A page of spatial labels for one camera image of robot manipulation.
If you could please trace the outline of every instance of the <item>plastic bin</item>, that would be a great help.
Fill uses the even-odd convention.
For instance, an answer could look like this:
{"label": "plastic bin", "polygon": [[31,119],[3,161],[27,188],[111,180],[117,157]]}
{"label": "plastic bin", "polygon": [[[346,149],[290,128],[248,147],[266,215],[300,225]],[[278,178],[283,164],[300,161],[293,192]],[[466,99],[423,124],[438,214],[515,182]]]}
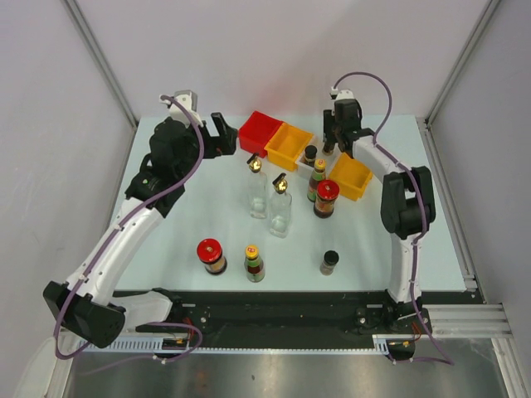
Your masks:
{"label": "plastic bin", "polygon": [[[314,145],[317,148],[317,159],[324,159],[326,160],[327,165],[334,165],[336,158],[338,157],[338,153],[341,154],[341,152],[338,149],[338,146],[336,145],[334,153],[331,155],[325,155],[323,154],[323,146],[324,142],[322,139],[314,135],[314,137],[311,139],[311,141],[308,143],[308,145]],[[303,177],[309,179],[312,175],[312,172],[314,171],[313,167],[308,166],[307,164],[302,162],[302,159],[304,158],[304,149],[300,153],[299,157],[297,158],[297,173]]]}
{"label": "plastic bin", "polygon": [[351,159],[346,153],[342,153],[335,163],[329,179],[339,185],[339,195],[357,201],[365,193],[365,188],[373,173],[363,163]]}
{"label": "plastic bin", "polygon": [[238,131],[240,148],[263,158],[267,154],[264,147],[281,125],[282,121],[255,110]]}
{"label": "plastic bin", "polygon": [[283,123],[265,146],[267,158],[271,163],[294,172],[297,169],[297,158],[312,137],[311,133]]}

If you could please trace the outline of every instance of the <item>red jar lid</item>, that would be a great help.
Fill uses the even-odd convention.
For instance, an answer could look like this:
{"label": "red jar lid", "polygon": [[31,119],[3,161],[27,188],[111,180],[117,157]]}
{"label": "red jar lid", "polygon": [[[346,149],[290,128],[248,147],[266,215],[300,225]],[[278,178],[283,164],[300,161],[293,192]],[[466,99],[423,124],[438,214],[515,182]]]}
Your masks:
{"label": "red jar lid", "polygon": [[212,263],[219,260],[222,255],[222,246],[215,239],[208,238],[197,245],[197,257],[203,263]]}
{"label": "red jar lid", "polygon": [[339,196],[339,185],[332,180],[323,180],[317,186],[317,194],[325,201],[332,201]]}

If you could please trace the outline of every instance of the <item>gray wall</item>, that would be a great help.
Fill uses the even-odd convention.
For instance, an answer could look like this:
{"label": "gray wall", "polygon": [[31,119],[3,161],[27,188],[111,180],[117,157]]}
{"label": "gray wall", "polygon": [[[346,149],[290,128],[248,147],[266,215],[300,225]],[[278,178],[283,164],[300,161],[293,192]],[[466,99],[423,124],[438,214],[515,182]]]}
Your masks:
{"label": "gray wall", "polygon": [[[397,114],[424,115],[487,0],[78,0],[137,116],[193,87],[203,114],[320,114],[344,73],[392,87]],[[350,80],[367,114],[377,82]]]}
{"label": "gray wall", "polygon": [[100,237],[133,132],[61,2],[2,2],[0,396],[50,337],[42,299]]}
{"label": "gray wall", "polygon": [[480,283],[531,370],[531,2],[502,2],[433,124]]}

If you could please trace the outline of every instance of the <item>condiment bottle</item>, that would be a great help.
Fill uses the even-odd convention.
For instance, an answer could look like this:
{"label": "condiment bottle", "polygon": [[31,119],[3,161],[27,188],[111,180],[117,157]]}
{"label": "condiment bottle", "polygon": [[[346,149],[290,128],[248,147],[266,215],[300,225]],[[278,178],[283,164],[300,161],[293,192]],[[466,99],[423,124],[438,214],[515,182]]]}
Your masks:
{"label": "condiment bottle", "polygon": [[205,264],[209,274],[219,275],[227,269],[227,260],[223,255],[222,246],[215,239],[208,238],[197,245],[197,257]]}
{"label": "condiment bottle", "polygon": [[251,172],[247,176],[247,199],[249,201],[249,212],[251,217],[267,217],[267,176],[262,169],[262,161],[258,158],[258,153],[253,153],[247,161]]}
{"label": "condiment bottle", "polygon": [[317,148],[314,145],[308,145],[304,149],[304,156],[302,158],[302,163],[313,167],[315,165],[316,156],[317,156]]}
{"label": "condiment bottle", "polygon": [[321,263],[321,274],[330,275],[334,272],[335,265],[339,261],[339,255],[333,250],[324,253],[323,262]]}
{"label": "condiment bottle", "polygon": [[319,182],[323,181],[326,178],[326,161],[324,159],[317,159],[314,165],[314,171],[312,172],[311,177],[309,178],[308,184],[308,194],[307,197],[309,201],[315,201],[317,196],[317,186]]}
{"label": "condiment bottle", "polygon": [[317,217],[328,218],[334,213],[334,203],[339,196],[339,185],[332,180],[323,180],[317,186],[317,200],[314,213]]}
{"label": "condiment bottle", "polygon": [[254,245],[246,247],[246,260],[244,263],[247,272],[247,278],[251,282],[260,282],[266,276],[264,270],[264,261],[258,253],[258,248]]}
{"label": "condiment bottle", "polygon": [[270,233],[285,238],[291,221],[291,195],[287,192],[288,182],[285,173],[281,173],[274,181],[275,191],[270,199]]}

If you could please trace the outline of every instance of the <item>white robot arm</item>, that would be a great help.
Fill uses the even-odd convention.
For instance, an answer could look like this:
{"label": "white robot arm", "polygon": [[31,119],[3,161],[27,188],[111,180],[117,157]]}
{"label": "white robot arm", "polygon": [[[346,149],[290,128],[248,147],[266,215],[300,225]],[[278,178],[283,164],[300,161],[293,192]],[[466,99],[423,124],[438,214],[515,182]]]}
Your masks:
{"label": "white robot arm", "polygon": [[412,300],[421,308],[421,290],[418,278],[414,279],[414,294],[410,294],[413,275],[413,245],[421,251],[421,212],[415,197],[406,198],[406,191],[413,192],[409,176],[411,171],[417,181],[423,199],[427,227],[435,220],[435,204],[431,173],[427,167],[409,168],[399,162],[386,149],[375,142],[374,132],[361,126],[362,110],[351,90],[333,89],[334,110],[324,111],[324,146],[327,152],[337,143],[342,152],[365,164],[382,183],[382,223],[391,235],[392,270],[387,294],[394,307],[395,318],[414,314]]}
{"label": "white robot arm", "polygon": [[211,137],[196,112],[196,100],[190,90],[161,96],[171,117],[155,127],[151,152],[127,188],[111,226],[64,284],[50,282],[43,292],[57,322],[99,348],[107,347],[123,330],[165,320],[172,308],[162,289],[127,298],[114,298],[113,292],[137,249],[184,193],[182,180],[198,165],[200,143],[188,117],[201,134],[203,158],[236,151],[237,130],[214,113],[219,137]]}

